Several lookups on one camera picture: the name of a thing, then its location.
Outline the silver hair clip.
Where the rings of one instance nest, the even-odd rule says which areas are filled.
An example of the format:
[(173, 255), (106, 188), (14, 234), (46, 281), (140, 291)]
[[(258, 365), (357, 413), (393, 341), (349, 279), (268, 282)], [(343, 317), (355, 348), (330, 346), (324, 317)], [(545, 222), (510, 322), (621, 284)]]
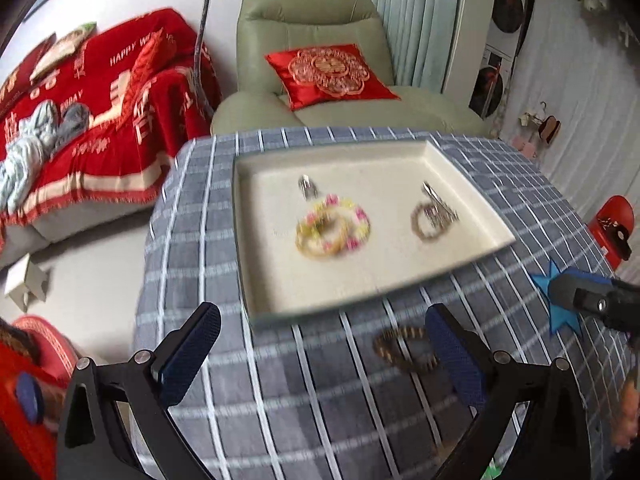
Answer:
[(435, 204), (438, 214), (449, 222), (458, 221), (458, 214), (451, 209), (426, 181), (422, 183), (423, 193)]

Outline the clear chain hair clip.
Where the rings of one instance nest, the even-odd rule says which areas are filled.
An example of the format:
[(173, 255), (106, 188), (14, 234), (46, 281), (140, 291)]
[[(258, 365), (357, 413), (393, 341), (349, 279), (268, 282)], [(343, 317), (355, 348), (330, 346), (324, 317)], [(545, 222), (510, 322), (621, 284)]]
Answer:
[(299, 177), (298, 187), (303, 194), (304, 200), (314, 200), (319, 196), (317, 185), (308, 174), (303, 174)]

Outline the cream jewelry tray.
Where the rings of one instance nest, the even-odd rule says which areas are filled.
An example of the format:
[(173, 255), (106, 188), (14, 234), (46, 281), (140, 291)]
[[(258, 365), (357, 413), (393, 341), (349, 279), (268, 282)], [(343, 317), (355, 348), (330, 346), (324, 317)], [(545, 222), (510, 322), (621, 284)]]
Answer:
[[(304, 200), (303, 174), (319, 196)], [(449, 222), (426, 181), (453, 209)], [(513, 244), (514, 229), (432, 140), (242, 155), (231, 181), (240, 291), (254, 325), (358, 304)]]

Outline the red round stool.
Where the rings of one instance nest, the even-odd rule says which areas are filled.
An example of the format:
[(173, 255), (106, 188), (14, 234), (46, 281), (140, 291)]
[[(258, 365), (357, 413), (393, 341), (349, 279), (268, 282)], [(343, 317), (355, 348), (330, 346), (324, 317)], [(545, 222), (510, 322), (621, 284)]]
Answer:
[(72, 378), (78, 353), (70, 341), (53, 325), (37, 315), (23, 315), (13, 326), (32, 337), (39, 351), (39, 366), (49, 375), (66, 384)]

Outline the grey checked tablecloth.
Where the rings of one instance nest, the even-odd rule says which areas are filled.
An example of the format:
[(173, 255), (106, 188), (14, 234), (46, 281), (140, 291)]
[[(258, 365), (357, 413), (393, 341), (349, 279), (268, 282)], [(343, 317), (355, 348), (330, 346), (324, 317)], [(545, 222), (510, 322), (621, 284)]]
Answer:
[[(510, 222), (515, 244), (343, 312), (252, 330), (233, 243), (234, 160), (326, 144), (397, 148), (403, 140), (440, 148)], [(431, 478), (435, 446), (456, 440), (471, 412), (445, 372), (401, 373), (375, 354), (373, 341), (384, 328), (422, 323), (434, 302), (515, 359), (567, 359), (586, 404), (591, 474), (610, 474), (610, 421), (631, 364), (626, 340), (594, 321), (585, 322), (580, 335), (550, 333), (532, 275), (550, 262), (602, 274), (611, 269), (572, 206), (506, 144), (392, 128), (283, 128), (203, 138), (178, 153), (149, 229), (136, 347), (155, 347), (201, 302), (221, 312), (221, 334), (172, 412), (216, 478)]]

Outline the white small stool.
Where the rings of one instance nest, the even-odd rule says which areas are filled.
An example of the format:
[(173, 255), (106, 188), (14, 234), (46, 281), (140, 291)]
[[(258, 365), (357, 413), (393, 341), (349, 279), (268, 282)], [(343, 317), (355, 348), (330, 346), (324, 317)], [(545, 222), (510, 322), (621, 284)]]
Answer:
[(38, 301), (47, 299), (44, 290), (47, 282), (48, 274), (32, 261), (31, 255), (26, 254), (9, 268), (6, 284), (4, 284), (4, 296), (26, 313), (29, 297), (34, 297)]

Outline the washing machine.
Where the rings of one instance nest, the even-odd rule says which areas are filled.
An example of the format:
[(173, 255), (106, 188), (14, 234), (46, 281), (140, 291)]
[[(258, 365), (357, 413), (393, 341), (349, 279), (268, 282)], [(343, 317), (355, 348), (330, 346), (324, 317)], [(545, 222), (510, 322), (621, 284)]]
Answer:
[(470, 109), (484, 122), (498, 117), (506, 102), (515, 59), (524, 44), (535, 0), (494, 0), (482, 62)]

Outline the light blue clothes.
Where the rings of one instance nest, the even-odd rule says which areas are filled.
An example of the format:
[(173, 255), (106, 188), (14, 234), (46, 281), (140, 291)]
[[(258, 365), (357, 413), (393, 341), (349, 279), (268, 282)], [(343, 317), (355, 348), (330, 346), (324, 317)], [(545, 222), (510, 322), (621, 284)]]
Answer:
[(23, 205), (44, 164), (88, 129), (90, 110), (73, 103), (63, 115), (51, 100), (17, 124), (17, 137), (1, 162), (1, 210), (15, 214)]

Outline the red blanket sofa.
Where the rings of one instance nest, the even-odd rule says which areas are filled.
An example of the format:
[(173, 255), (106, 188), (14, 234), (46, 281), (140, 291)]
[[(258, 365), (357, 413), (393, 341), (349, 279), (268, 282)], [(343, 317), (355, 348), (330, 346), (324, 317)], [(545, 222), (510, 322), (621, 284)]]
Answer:
[(15, 214), (1, 211), (1, 261), (152, 205), (186, 142), (206, 136), (221, 91), (206, 47), (174, 9), (35, 46), (1, 86), (1, 161), (17, 124), (51, 100), (90, 110), (88, 129), (42, 167)]

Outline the red embroidered cushion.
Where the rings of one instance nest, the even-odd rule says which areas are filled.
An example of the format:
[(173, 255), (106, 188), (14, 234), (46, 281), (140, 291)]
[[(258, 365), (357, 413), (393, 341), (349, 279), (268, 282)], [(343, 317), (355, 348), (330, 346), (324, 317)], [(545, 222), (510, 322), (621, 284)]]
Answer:
[(265, 60), (280, 78), (292, 112), (326, 102), (399, 100), (356, 44), (272, 52)]

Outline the white curtain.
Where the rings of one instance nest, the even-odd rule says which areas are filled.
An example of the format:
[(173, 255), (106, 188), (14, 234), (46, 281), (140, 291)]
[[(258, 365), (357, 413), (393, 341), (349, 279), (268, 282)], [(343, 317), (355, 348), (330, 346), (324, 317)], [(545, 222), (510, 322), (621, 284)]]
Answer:
[(372, 0), (386, 32), (398, 86), (442, 90), (459, 0)]

